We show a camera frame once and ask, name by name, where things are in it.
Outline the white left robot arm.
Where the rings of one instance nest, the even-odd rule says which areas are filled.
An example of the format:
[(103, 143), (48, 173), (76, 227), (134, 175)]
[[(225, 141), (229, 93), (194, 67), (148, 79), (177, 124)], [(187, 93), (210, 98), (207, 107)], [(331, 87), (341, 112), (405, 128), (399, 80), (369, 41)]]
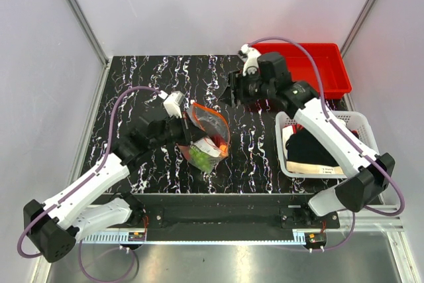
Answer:
[(145, 155), (167, 144), (190, 146), (206, 137), (187, 115), (142, 122), (118, 138), (112, 149), (83, 176), (59, 194), (40, 203), (35, 199), (23, 208), (24, 232), (17, 250), (23, 257), (28, 237), (49, 263), (65, 257), (76, 242), (112, 225), (136, 227), (142, 223), (144, 204), (129, 193), (94, 209), (89, 206), (107, 189), (136, 172)]

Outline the beige item in basket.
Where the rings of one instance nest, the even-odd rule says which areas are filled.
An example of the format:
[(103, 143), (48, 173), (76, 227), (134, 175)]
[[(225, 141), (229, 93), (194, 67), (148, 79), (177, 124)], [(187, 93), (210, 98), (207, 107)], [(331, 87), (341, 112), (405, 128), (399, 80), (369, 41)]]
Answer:
[(325, 166), (319, 164), (305, 164), (287, 161), (286, 168), (289, 172), (298, 174), (314, 175), (343, 175), (344, 172), (340, 166)]

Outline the orange fake papaya slice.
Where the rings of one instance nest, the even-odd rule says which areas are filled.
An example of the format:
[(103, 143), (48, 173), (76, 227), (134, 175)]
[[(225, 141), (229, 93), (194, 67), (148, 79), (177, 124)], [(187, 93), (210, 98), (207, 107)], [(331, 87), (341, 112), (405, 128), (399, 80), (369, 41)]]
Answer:
[(222, 154), (228, 153), (228, 145), (227, 144), (220, 144), (219, 150)]

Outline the clear zip top bag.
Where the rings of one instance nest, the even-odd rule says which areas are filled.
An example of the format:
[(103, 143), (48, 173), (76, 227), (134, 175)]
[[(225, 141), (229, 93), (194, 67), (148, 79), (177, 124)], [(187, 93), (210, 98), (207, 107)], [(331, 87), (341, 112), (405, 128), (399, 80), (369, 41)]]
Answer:
[[(218, 165), (220, 161), (229, 155), (229, 143), (231, 135), (227, 120), (222, 116), (222, 114), (218, 113), (214, 109), (200, 105), (196, 102), (192, 102), (191, 105), (185, 110), (184, 114), (186, 114), (186, 116), (191, 119), (194, 125), (205, 131), (205, 138), (189, 146), (178, 145), (178, 148), (189, 164), (191, 164), (189, 162), (189, 150), (191, 148), (196, 148), (197, 150), (201, 150), (208, 154), (212, 161), (213, 171), (216, 165)], [(217, 147), (211, 140), (213, 135), (221, 135), (227, 141), (227, 154), (222, 154), (219, 150), (219, 147)]]

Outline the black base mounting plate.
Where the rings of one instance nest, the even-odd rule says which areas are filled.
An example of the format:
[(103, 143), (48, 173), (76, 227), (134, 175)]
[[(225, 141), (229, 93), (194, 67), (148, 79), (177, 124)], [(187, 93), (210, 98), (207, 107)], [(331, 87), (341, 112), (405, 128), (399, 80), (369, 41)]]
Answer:
[(277, 243), (294, 230), (339, 229), (335, 212), (315, 216), (307, 194), (138, 194), (147, 240), (170, 244)]

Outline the green fake grapes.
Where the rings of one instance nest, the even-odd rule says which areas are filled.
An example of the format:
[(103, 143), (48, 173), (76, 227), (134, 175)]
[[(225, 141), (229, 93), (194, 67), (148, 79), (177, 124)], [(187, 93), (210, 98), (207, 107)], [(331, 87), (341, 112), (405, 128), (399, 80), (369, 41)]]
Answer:
[(189, 150), (189, 162), (204, 172), (210, 172), (213, 169), (210, 156), (201, 150), (197, 150), (196, 148), (191, 148)]

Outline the red plastic bin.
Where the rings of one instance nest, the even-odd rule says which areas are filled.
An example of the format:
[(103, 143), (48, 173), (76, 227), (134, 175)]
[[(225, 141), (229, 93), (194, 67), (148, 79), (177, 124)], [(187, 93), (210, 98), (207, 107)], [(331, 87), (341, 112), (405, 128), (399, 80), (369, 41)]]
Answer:
[[(326, 99), (341, 99), (352, 91), (339, 47), (335, 43), (303, 43), (302, 46), (314, 59), (323, 84)], [(285, 57), (288, 70), (295, 81), (305, 80), (319, 90), (317, 77), (307, 56), (289, 43), (265, 42), (253, 46), (260, 53), (279, 52)]]

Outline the aluminium frame rail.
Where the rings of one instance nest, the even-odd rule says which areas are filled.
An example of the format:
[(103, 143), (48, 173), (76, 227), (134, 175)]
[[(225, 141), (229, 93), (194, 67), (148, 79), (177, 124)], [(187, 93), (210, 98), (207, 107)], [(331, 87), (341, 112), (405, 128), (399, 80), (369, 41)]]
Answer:
[(68, 232), (71, 237), (104, 230), (115, 225), (138, 227), (144, 225), (152, 229), (165, 229), (180, 224), (265, 224), (283, 229), (338, 229), (339, 217), (348, 213), (346, 208), (318, 216), (306, 203), (261, 202), (258, 204), (236, 203), (191, 203), (178, 205), (162, 202), (143, 204), (138, 201), (129, 203), (122, 198), (116, 198), (109, 203), (79, 211), (46, 209), (44, 205), (36, 210), (32, 220), (41, 216), (41, 222), (50, 222), (57, 229)]

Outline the red fake strawberries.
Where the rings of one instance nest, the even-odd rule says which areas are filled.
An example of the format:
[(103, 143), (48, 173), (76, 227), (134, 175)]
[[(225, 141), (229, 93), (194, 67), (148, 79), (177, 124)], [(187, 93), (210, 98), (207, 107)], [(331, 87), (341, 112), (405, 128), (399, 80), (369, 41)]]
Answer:
[(217, 147), (220, 147), (221, 145), (226, 145), (227, 144), (227, 141), (221, 135), (213, 135), (211, 137), (211, 140), (214, 142), (214, 144)]

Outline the white plastic basket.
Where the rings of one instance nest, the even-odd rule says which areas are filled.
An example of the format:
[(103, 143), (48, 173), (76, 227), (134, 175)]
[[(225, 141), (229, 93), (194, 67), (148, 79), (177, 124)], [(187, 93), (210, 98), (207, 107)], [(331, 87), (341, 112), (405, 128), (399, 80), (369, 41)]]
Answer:
[[(375, 159), (379, 155), (372, 128), (367, 118), (355, 111), (329, 112), (332, 123), (326, 119), (322, 111), (302, 111), (294, 119), (284, 112), (276, 115), (276, 148), (281, 171), (289, 178), (337, 179), (345, 180), (358, 173), (360, 166), (370, 163), (361, 157), (364, 153)], [(289, 172), (286, 168), (287, 158), (284, 155), (282, 129), (288, 125), (302, 125), (341, 165), (343, 175), (310, 175)]]

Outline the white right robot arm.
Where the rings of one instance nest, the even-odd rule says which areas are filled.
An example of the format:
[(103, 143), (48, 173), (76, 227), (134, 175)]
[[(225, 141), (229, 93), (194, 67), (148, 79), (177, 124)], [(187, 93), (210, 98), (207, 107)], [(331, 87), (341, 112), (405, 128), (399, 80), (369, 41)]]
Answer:
[(219, 101), (231, 107), (262, 99), (278, 101), (289, 118), (321, 143), (346, 177), (308, 201), (308, 207), (301, 210), (304, 225), (316, 227), (326, 214), (341, 209), (357, 213), (388, 187), (394, 158), (388, 153), (378, 154), (341, 125), (310, 84), (293, 81), (280, 53), (261, 54), (245, 46), (238, 56), (244, 63), (243, 69), (229, 74)]

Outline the white red cloth in basket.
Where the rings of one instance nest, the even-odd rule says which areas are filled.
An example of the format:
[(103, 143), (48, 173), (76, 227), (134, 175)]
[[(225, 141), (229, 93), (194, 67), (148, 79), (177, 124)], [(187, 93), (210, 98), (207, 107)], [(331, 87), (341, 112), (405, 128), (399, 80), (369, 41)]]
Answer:
[(291, 135), (296, 134), (298, 131), (302, 129), (303, 129), (303, 126), (299, 124), (288, 125), (282, 129), (282, 135), (290, 137)]

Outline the black bag in basket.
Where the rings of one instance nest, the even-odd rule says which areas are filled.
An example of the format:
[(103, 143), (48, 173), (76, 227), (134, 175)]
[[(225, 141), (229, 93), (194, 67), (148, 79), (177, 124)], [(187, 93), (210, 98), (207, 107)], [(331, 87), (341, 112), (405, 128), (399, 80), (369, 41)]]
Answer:
[(325, 147), (305, 129), (297, 131), (287, 140), (286, 150), (289, 162), (330, 167), (339, 165)]

